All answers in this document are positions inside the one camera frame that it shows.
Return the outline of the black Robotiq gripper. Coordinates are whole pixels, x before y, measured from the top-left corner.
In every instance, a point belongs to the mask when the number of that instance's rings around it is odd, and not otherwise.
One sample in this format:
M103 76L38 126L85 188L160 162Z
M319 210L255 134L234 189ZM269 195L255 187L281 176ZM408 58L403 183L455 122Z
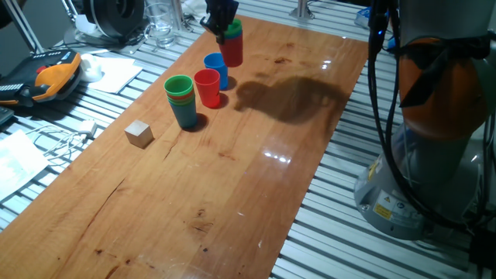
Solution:
M226 24L231 24L236 15L239 3L235 0L206 0L206 12L200 23L201 26L215 36L217 44L225 42Z

